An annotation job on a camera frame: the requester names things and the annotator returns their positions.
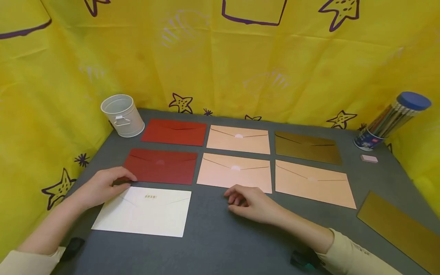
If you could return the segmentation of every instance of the peach envelope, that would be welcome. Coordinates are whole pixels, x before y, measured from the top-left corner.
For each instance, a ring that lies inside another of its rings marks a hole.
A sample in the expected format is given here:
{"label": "peach envelope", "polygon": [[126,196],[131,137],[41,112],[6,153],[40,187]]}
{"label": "peach envelope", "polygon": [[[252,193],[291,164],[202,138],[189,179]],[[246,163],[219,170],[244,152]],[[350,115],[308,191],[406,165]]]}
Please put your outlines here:
{"label": "peach envelope", "polygon": [[224,188],[240,184],[272,194],[270,161],[204,153],[197,184]]}
{"label": "peach envelope", "polygon": [[356,209],[344,173],[275,160],[275,191]]}
{"label": "peach envelope", "polygon": [[211,125],[207,148],[270,154],[266,130]]}

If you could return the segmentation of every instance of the gold card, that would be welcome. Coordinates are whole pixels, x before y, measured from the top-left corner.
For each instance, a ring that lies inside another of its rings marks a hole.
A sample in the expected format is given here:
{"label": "gold card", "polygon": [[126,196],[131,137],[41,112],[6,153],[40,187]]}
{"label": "gold card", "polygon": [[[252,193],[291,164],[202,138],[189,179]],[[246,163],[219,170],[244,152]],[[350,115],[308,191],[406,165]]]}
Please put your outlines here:
{"label": "gold card", "polygon": [[276,131],[275,151],[277,155],[342,165],[336,142],[331,139]]}
{"label": "gold card", "polygon": [[440,274],[440,236],[371,191],[357,216],[429,273]]}

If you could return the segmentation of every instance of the hand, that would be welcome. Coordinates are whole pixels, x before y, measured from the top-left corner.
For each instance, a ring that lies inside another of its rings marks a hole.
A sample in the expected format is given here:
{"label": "hand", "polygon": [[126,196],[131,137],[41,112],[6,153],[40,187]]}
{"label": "hand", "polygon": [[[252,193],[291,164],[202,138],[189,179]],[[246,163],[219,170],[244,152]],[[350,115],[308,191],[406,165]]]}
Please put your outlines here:
{"label": "hand", "polygon": [[135,175],[121,166],[100,170],[69,198],[83,210],[103,204],[130,187],[129,183],[112,186],[115,180],[124,176],[137,181]]}
{"label": "hand", "polygon": [[289,212],[270,199],[260,188],[234,185],[225,193],[229,197],[228,209],[239,216],[259,223],[275,225]]}

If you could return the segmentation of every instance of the pink eraser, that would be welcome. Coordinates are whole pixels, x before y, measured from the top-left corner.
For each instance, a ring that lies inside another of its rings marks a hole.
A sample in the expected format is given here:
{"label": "pink eraser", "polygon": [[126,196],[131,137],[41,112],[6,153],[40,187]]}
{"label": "pink eraser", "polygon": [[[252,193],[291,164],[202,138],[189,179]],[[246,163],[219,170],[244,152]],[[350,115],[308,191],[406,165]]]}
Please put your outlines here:
{"label": "pink eraser", "polygon": [[372,163],[377,163],[378,162],[378,158],[377,157],[373,157],[373,156],[362,155],[362,156],[360,156],[360,158],[363,161],[367,161],[367,162],[372,162]]}

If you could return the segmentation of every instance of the brown envelope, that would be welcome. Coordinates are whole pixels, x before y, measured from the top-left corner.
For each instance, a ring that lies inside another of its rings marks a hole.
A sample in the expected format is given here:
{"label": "brown envelope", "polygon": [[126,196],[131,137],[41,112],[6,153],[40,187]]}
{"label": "brown envelope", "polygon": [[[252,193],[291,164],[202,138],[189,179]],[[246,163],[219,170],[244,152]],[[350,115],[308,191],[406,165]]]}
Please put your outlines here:
{"label": "brown envelope", "polygon": [[336,143],[331,139],[275,132],[277,155],[342,165]]}
{"label": "brown envelope", "polygon": [[356,209],[344,173],[275,160],[275,191]]}
{"label": "brown envelope", "polygon": [[207,148],[270,154],[266,130],[211,125]]}
{"label": "brown envelope", "polygon": [[197,184],[224,188],[240,184],[272,194],[270,161],[204,153]]}
{"label": "brown envelope", "polygon": [[440,274],[440,236],[370,192],[358,218],[431,274]]}

